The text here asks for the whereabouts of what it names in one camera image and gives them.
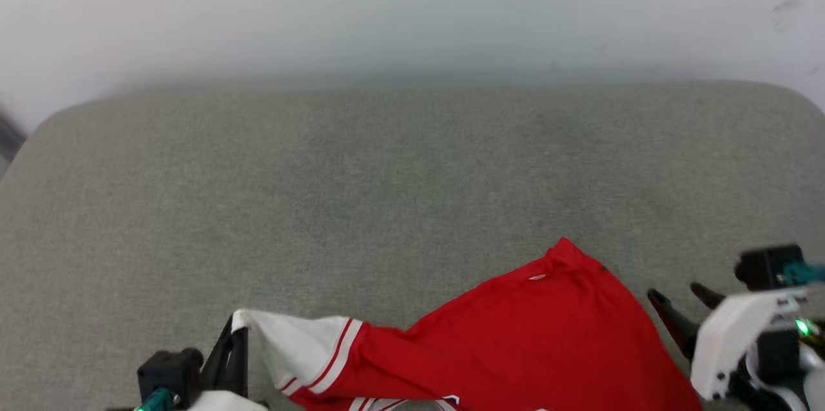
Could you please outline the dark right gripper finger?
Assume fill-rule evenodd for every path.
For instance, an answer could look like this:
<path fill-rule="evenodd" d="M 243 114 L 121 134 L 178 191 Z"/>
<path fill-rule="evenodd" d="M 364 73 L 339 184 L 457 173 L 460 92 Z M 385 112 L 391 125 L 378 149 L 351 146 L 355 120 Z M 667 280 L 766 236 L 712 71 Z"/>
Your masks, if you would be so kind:
<path fill-rule="evenodd" d="M 656 311 L 659 319 L 663 322 L 669 335 L 677 344 L 681 354 L 687 361 L 694 358 L 699 324 L 689 320 L 681 314 L 671 300 L 656 289 L 647 291 L 648 301 Z"/>
<path fill-rule="evenodd" d="M 709 287 L 705 287 L 699 282 L 692 282 L 690 283 L 690 290 L 692 291 L 693 295 L 701 302 L 705 307 L 711 309 L 718 308 L 722 302 L 726 299 L 724 294 L 720 294 L 714 290 L 711 290 Z"/>

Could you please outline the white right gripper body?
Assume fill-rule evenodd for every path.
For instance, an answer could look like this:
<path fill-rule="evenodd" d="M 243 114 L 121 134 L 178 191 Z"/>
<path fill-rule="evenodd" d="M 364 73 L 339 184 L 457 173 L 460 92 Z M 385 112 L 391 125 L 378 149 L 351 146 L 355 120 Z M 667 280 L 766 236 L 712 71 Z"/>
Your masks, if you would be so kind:
<path fill-rule="evenodd" d="M 732 294 L 699 326 L 690 382 L 750 410 L 823 409 L 823 328 L 802 317 L 807 288 Z"/>

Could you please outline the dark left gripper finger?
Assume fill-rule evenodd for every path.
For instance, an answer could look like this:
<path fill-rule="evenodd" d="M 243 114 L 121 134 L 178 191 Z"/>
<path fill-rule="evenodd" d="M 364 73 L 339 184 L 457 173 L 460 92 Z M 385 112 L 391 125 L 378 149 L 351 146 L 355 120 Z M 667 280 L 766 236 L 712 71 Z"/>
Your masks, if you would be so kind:
<path fill-rule="evenodd" d="M 231 335 L 231 390 L 248 398 L 249 328 L 241 328 Z"/>
<path fill-rule="evenodd" d="M 201 382 L 204 390 L 235 391 L 233 388 L 233 373 L 229 367 L 233 350 L 231 339 L 232 319 L 232 317 L 229 317 L 225 323 L 201 370 Z"/>

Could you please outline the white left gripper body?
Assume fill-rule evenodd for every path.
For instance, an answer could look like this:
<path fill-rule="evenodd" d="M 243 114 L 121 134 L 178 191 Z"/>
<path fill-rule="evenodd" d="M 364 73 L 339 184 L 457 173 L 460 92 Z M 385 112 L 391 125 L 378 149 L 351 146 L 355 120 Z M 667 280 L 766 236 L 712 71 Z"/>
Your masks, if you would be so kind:
<path fill-rule="evenodd" d="M 189 411 L 268 411 L 266 405 L 226 390 L 205 390 Z"/>

